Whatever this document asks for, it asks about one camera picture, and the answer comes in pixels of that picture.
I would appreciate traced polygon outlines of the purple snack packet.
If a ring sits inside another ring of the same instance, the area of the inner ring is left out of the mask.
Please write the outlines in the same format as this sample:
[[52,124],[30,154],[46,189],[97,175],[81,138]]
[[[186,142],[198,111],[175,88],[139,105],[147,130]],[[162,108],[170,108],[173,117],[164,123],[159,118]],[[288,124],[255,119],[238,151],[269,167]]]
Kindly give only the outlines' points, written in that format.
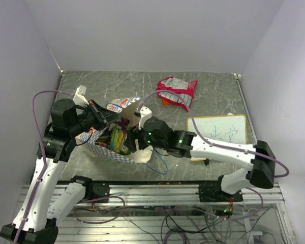
[[126,130],[127,126],[129,125],[130,121],[126,118],[121,118],[120,120],[117,120],[114,122],[116,125],[118,125],[122,130]]

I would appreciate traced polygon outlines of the green yellow candy bag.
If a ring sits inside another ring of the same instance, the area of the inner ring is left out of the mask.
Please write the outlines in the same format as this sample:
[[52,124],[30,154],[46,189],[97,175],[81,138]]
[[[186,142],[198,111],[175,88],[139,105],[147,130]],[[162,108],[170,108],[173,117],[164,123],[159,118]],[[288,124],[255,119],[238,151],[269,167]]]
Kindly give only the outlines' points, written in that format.
[[110,150],[123,156],[130,155],[131,151],[124,145],[126,139],[126,131],[115,125],[111,130]]

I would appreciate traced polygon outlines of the blue checkered paper bag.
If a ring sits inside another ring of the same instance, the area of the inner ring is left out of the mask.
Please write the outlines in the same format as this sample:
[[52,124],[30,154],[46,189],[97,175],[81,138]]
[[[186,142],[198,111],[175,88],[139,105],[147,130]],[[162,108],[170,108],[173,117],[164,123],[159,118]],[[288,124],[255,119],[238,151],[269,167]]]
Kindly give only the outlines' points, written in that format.
[[105,108],[120,114],[121,118],[104,129],[90,128],[88,132],[81,133],[76,137],[77,145],[83,146],[93,156],[110,161],[147,166],[152,155],[161,159],[162,156],[152,146],[135,152],[125,146],[125,141],[130,138],[129,129],[139,123],[134,112],[140,102],[140,97],[129,97],[107,103]]

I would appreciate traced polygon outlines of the orange snack packet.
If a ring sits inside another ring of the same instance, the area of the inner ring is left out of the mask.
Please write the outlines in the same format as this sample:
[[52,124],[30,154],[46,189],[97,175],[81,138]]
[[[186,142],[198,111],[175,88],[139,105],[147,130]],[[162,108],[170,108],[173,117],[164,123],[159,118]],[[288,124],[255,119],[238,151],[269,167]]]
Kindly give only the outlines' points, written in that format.
[[162,99],[162,104],[163,104],[163,106],[170,105],[170,103],[167,100],[165,100],[165,99]]

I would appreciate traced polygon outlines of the red white snack bag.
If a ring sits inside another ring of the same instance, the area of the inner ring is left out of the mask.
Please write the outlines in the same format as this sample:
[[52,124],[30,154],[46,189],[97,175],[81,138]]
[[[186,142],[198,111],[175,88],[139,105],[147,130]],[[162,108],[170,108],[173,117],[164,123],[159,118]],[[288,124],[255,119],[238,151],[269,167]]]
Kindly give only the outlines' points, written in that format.
[[167,100],[170,105],[180,106],[185,111],[190,108],[194,98],[198,80],[184,81],[176,77],[166,77],[158,82],[157,89],[161,92],[157,96]]

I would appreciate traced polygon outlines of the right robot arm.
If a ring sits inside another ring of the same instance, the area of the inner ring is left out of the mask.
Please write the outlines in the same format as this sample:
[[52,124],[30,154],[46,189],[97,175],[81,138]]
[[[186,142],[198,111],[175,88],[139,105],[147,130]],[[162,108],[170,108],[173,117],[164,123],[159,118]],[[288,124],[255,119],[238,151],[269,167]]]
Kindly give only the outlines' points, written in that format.
[[213,159],[239,167],[231,174],[201,185],[198,190],[201,202],[222,202],[230,198],[242,201],[238,194],[244,188],[271,189],[274,186],[275,157],[264,141],[252,145],[212,140],[195,132],[172,130],[153,116],[129,128],[124,145],[133,153],[152,146],[176,158]]

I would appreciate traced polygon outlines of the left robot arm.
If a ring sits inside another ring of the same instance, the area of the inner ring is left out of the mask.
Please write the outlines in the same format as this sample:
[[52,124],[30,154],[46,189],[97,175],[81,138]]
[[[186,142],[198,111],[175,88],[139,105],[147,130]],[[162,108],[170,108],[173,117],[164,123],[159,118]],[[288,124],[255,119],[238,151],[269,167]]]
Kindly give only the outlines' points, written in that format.
[[50,204],[56,183],[76,147],[76,137],[90,129],[105,129],[121,117],[93,100],[77,105],[71,99],[57,100],[50,115],[51,123],[40,139],[24,203],[14,221],[0,231],[2,238],[13,243],[55,243],[61,220],[76,203],[88,202],[94,194],[90,178],[75,176],[66,191]]

